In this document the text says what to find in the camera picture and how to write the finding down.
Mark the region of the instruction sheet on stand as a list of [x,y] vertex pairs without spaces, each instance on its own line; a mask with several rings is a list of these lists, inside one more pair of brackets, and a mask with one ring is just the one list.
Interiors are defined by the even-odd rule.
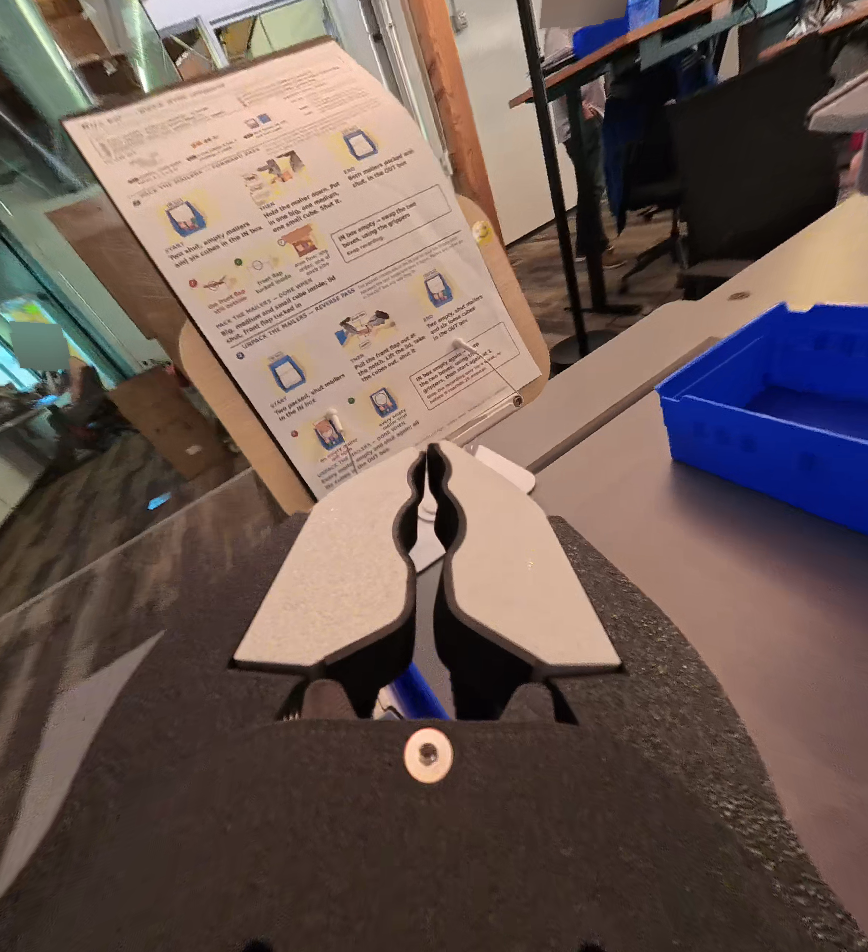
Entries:
[[[549,350],[497,232],[488,229],[487,237],[478,239],[477,244],[502,303],[534,359],[539,375],[521,389],[518,405],[514,396],[509,394],[471,422],[443,436],[459,446],[475,443],[501,421],[535,401],[546,387],[551,373]],[[288,516],[310,511],[316,502],[307,485],[292,470],[289,460],[193,323],[187,322],[180,332],[178,349],[182,371],[247,458],[274,503]]]

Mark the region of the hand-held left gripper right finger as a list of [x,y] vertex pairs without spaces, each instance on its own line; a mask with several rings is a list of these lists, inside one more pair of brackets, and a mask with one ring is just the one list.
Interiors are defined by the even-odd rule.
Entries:
[[444,548],[433,638],[459,720],[499,720],[524,685],[621,670],[622,660],[549,519],[459,446],[428,446]]

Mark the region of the wooden top standing desk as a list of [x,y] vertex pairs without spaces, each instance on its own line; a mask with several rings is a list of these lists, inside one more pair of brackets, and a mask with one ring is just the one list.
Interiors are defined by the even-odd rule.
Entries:
[[[750,1],[701,1],[680,6],[545,76],[542,101],[548,102],[551,97],[556,100],[580,90],[587,82],[603,75],[613,64],[618,64],[616,71],[637,65],[650,68],[721,33],[751,22],[761,22],[766,16],[766,9],[767,2]],[[856,2],[845,6],[842,16],[822,24],[807,36],[831,37],[845,30],[859,29],[865,23],[868,23],[868,1]],[[758,59],[767,60],[783,53],[803,38],[782,40],[765,49]]]

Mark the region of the printed instruction sheet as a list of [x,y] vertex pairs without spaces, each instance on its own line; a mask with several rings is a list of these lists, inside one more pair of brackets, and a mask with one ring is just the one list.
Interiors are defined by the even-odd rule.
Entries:
[[59,123],[315,502],[538,377],[485,213],[337,42]]

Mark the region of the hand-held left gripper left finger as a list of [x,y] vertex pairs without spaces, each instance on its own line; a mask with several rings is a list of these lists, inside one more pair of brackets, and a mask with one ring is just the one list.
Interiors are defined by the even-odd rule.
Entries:
[[370,719],[413,660],[417,511],[425,452],[410,447],[332,490],[310,511],[231,658],[344,691]]

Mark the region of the blue plastic bin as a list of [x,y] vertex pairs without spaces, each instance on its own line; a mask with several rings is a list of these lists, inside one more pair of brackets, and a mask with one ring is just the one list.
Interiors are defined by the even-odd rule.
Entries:
[[655,390],[675,461],[868,536],[868,305],[778,304]]
[[578,29],[572,39],[574,58],[578,61],[600,50],[625,34],[650,25],[673,12],[678,1],[626,1],[621,14],[602,23]]
[[379,720],[450,720],[414,661],[392,683],[380,689],[376,715]]

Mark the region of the wooden pillar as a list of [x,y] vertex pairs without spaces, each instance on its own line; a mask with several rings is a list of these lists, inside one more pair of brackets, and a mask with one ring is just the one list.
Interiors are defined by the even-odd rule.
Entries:
[[407,5],[440,120],[455,190],[478,204],[502,239],[449,5],[446,1],[409,1]]

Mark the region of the black pole stand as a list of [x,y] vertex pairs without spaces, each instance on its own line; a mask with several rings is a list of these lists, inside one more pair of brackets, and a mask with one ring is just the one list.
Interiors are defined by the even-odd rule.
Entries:
[[[544,68],[539,49],[538,28],[536,25],[533,2],[516,3],[521,28],[521,38],[527,64],[530,85],[527,99],[535,108],[540,147],[546,172],[548,190],[554,213],[554,223],[559,241],[559,256],[567,291],[567,310],[572,317],[573,334],[554,345],[550,351],[552,373],[561,371],[578,363],[593,351],[613,340],[618,332],[608,329],[590,330],[586,327],[585,316],[593,313],[607,318],[626,317],[638,314],[633,304],[610,303],[606,291],[604,268],[597,246],[590,243],[584,265],[591,299],[591,306],[584,307],[579,290],[579,278],[574,254],[574,242],[569,228],[569,217],[563,194],[562,173],[559,165],[559,144],[556,140],[550,112],[549,101],[542,101],[544,87]],[[570,110],[573,133],[579,132],[581,117],[581,89],[566,95]]]

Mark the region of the black office chair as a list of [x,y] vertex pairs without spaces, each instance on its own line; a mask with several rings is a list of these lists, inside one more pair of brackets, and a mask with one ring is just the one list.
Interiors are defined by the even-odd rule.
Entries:
[[746,73],[646,113],[623,157],[628,210],[670,210],[664,244],[678,287],[697,300],[836,204],[839,135],[808,129],[832,89],[823,37],[799,40]]

